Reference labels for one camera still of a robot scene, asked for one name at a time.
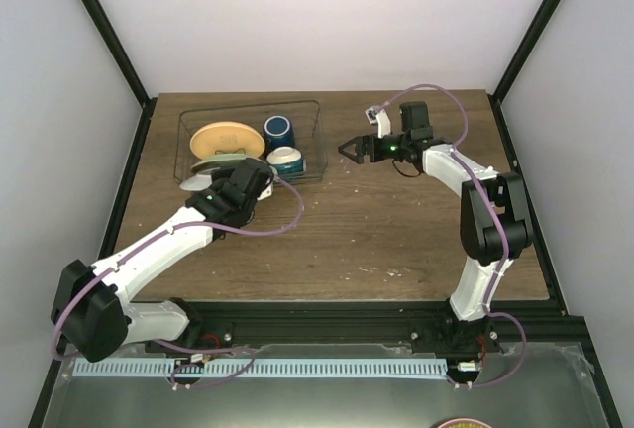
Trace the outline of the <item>mint green flower plate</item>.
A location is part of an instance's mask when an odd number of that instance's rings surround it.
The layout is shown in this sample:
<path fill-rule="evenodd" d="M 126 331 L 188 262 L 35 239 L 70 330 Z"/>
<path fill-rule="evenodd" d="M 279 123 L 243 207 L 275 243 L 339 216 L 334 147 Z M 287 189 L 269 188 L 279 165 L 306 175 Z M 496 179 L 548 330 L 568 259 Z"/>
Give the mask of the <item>mint green flower plate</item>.
<path fill-rule="evenodd" d="M 216 170 L 224 170 L 235 168 L 240 161 L 243 161 L 247 155 L 241 153 L 217 154 L 208 158 L 199 160 L 195 163 L 190 171 L 192 174 L 204 172 L 214 172 Z"/>

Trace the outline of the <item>pink plate underneath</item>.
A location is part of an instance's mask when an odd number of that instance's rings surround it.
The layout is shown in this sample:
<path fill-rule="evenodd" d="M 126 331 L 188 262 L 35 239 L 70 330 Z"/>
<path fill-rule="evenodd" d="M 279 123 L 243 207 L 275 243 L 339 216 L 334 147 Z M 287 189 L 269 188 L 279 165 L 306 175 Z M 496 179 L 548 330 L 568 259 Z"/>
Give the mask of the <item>pink plate underneath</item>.
<path fill-rule="evenodd" d="M 212 183 L 211 174 L 198 173 L 181 182 L 179 188 L 183 191 L 197 192 L 209 188 Z"/>

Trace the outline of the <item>orange plate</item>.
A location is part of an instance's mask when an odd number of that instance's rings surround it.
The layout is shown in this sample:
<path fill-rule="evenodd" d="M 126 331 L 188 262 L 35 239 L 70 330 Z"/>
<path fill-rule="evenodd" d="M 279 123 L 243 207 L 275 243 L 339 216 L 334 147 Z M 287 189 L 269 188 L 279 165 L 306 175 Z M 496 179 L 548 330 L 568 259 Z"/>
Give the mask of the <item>orange plate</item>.
<path fill-rule="evenodd" d="M 259 157 L 263 154 L 263 136 L 242 123 L 221 121 L 197 130 L 189 141 L 192 153 L 200 159 L 219 154 L 245 154 Z"/>

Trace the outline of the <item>white and blue bowl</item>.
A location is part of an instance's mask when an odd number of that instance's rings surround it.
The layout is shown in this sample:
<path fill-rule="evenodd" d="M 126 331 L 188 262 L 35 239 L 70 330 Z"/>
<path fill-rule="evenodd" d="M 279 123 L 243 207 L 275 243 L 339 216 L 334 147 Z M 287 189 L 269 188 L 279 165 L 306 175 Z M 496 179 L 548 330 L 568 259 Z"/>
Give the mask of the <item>white and blue bowl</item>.
<path fill-rule="evenodd" d="M 299 149 L 294 147 L 275 148 L 267 154 L 266 160 L 279 174 L 295 174 L 305 171 L 304 156 Z"/>

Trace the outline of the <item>dark blue ceramic mug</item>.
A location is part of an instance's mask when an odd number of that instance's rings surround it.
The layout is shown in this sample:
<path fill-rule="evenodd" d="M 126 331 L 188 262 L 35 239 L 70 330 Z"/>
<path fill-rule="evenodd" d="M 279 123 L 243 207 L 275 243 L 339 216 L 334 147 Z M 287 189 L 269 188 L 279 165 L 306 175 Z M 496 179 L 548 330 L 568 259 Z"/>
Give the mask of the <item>dark blue ceramic mug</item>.
<path fill-rule="evenodd" d="M 272 151 L 280 147 L 295 147 L 295 136 L 291 121 L 281 115 L 267 118 L 263 125 L 264 141 Z"/>

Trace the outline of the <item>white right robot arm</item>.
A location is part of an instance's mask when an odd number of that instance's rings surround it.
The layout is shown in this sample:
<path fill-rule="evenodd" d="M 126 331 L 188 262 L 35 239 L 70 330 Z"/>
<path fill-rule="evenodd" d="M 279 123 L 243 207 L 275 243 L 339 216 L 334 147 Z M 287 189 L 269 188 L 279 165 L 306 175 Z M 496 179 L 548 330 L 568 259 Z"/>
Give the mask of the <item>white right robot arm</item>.
<path fill-rule="evenodd" d="M 362 164 L 399 161 L 432 177 L 460 198 L 459 235 L 465 266 L 449 304 L 456 317 L 440 327 L 443 345 L 463 351 L 476 338 L 472 322 L 490 315 L 491 300 L 507 270 L 533 242 L 533 225 L 523 178 L 500 173 L 461 154 L 443 139 L 399 135 L 356 136 L 338 152 Z"/>

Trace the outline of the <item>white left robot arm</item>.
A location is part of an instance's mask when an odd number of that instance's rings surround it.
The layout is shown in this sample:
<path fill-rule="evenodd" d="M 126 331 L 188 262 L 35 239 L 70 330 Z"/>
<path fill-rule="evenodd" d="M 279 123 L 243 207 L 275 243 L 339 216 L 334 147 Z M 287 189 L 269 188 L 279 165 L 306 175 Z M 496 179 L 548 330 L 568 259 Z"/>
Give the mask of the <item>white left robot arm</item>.
<path fill-rule="evenodd" d="M 259 158 L 226 154 L 204 164 L 204 170 L 181 183 L 189 196 L 162 225 L 118 253 L 90 265 L 75 260 L 62 270 L 51 314 L 55 360 L 66 358 L 58 348 L 61 339 L 91 363 L 134 343 L 200 353 L 203 330 L 185 302 L 137 303 L 135 296 L 167 269 L 227 234 L 254 236 L 247 226 L 255 207 L 276 186 L 298 192 Z"/>

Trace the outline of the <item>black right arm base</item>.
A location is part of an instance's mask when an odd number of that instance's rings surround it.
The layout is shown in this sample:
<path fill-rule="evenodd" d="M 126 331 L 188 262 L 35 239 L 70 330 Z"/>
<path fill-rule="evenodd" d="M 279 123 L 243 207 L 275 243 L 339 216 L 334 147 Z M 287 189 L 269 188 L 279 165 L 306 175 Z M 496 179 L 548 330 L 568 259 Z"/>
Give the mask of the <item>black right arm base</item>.
<path fill-rule="evenodd" d="M 460 321 L 454 316 L 439 315 L 413 319 L 408 331 L 413 347 L 420 352 L 466 354 L 480 349 L 480 340 L 492 329 L 487 317 Z"/>

